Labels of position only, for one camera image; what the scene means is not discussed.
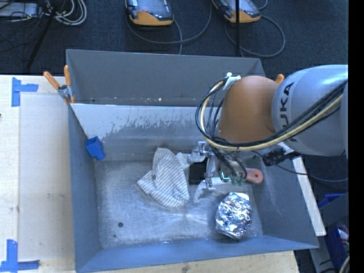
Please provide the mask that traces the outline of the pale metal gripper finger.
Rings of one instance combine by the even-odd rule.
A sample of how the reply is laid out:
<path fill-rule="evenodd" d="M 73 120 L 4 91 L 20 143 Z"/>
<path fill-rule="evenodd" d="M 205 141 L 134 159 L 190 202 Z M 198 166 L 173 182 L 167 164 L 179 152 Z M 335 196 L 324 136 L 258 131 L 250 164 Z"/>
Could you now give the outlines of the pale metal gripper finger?
<path fill-rule="evenodd" d="M 211 180 L 203 180 L 196 188 L 196 191 L 193 196 L 194 201 L 201 201 L 204 198 L 210 196 L 213 192 L 216 191 L 216 188 L 213 185 Z"/>
<path fill-rule="evenodd" d="M 197 146 L 187 157 L 188 164 L 202 163 L 211 155 L 209 145 L 205 141 L 198 141 Z"/>

